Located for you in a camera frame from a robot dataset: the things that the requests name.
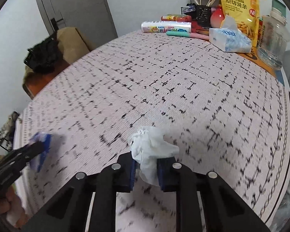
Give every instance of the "clear water bottle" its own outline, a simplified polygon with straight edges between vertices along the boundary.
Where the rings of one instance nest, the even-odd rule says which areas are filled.
[[[278,9],[272,8],[270,16],[263,16],[262,19],[258,56],[268,66],[280,70],[287,43],[290,41],[290,33],[285,27],[286,18],[281,16]]]

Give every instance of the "patterned tablecloth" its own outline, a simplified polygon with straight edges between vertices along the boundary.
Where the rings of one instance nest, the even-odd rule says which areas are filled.
[[[22,145],[53,134],[40,173],[27,175],[34,212],[76,172],[97,173],[129,151],[140,126],[165,129],[193,171],[215,170],[267,224],[290,178],[290,92],[209,42],[132,32],[84,56],[23,112]],[[117,231],[174,231],[175,194],[139,179],[117,195]]]

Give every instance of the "black line on tablecloth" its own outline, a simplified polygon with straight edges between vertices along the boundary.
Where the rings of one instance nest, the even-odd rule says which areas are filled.
[[[273,209],[272,209],[270,215],[269,215],[268,218],[266,219],[265,223],[267,223],[268,220],[270,219],[270,217],[271,217],[271,215],[273,214],[274,209],[275,209],[275,207],[276,207],[276,205],[277,205],[277,203],[278,203],[278,201],[279,201],[279,198],[280,198],[281,192],[282,192],[282,190],[283,190],[283,188],[284,188],[284,185],[285,185],[285,182],[286,182],[286,179],[287,179],[287,175],[288,175],[289,167],[290,167],[290,156],[289,156],[289,162],[288,162],[288,167],[287,167],[286,175],[285,175],[285,178],[284,178],[284,182],[282,183],[281,190],[280,190],[280,192],[279,192],[279,195],[278,195],[278,198],[277,198],[277,200],[276,200],[276,203],[275,203],[275,205],[274,205],[274,207],[273,207]]]

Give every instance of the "red vase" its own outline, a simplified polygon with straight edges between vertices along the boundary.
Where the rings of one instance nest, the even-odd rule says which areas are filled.
[[[220,28],[221,22],[224,20],[224,14],[221,4],[218,5],[216,11],[211,16],[211,26],[213,28]]]

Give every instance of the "gray door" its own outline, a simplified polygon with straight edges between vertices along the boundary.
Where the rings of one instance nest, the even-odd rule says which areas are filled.
[[[56,26],[77,27],[98,46],[117,37],[106,0],[37,0],[37,3],[49,32]]]

